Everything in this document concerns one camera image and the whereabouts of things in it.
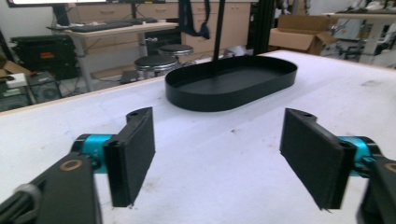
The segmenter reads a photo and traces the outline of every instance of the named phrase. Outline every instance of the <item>table leg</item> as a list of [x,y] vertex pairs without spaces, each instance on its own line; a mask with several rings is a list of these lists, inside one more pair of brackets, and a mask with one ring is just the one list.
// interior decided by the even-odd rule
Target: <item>table leg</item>
[[73,43],[76,47],[76,54],[77,54],[77,59],[79,63],[79,67],[81,68],[81,74],[82,77],[84,78],[85,85],[87,86],[87,91],[95,91],[93,85],[92,85],[92,78],[91,78],[91,72],[88,67],[88,62],[87,58],[84,52],[84,48],[82,47],[82,39],[70,36],[73,40]]
[[366,21],[366,24],[372,24],[372,28],[364,45],[364,51],[359,59],[359,63],[372,64],[375,58],[375,50],[378,45],[378,40],[381,37],[385,25],[389,24],[389,21],[372,20]]

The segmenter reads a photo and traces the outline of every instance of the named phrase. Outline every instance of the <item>computer monitor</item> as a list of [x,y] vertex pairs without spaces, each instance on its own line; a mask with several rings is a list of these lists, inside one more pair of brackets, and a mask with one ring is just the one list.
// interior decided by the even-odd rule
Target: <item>computer monitor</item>
[[68,3],[100,3],[107,0],[7,0],[9,7],[53,7]]
[[164,4],[165,0],[120,0],[119,2],[133,4]]

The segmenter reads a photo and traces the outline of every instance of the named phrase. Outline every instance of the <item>cardboard box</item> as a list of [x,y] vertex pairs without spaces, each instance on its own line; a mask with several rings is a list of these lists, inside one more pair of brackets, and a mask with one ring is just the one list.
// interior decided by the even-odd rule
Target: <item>cardboard box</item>
[[24,73],[26,76],[31,74],[28,69],[5,59],[0,59],[0,77],[5,77],[8,74]]
[[332,23],[322,16],[282,15],[277,28],[271,29],[269,46],[319,55],[323,45],[337,41],[328,33]]

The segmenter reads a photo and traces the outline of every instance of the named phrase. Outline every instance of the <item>black cloth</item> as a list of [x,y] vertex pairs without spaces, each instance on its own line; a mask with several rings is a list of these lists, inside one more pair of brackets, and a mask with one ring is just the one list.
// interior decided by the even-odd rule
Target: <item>black cloth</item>
[[210,4],[209,0],[205,0],[205,21],[201,24],[201,29],[196,32],[192,19],[192,9],[190,0],[178,1],[178,26],[181,32],[192,36],[202,36],[203,38],[210,39],[209,28],[207,22],[209,21]]

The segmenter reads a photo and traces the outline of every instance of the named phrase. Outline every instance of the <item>chair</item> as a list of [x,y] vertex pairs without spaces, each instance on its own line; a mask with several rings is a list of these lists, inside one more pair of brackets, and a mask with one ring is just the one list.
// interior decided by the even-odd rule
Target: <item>chair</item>
[[179,56],[192,54],[193,52],[194,52],[193,47],[182,44],[164,45],[160,47],[158,50],[158,53],[160,55],[168,55],[175,57],[177,59],[178,65],[180,65]]
[[134,65],[137,71],[143,72],[144,78],[149,78],[148,72],[153,72],[158,77],[161,72],[174,69],[177,59],[168,55],[149,55],[137,59]]

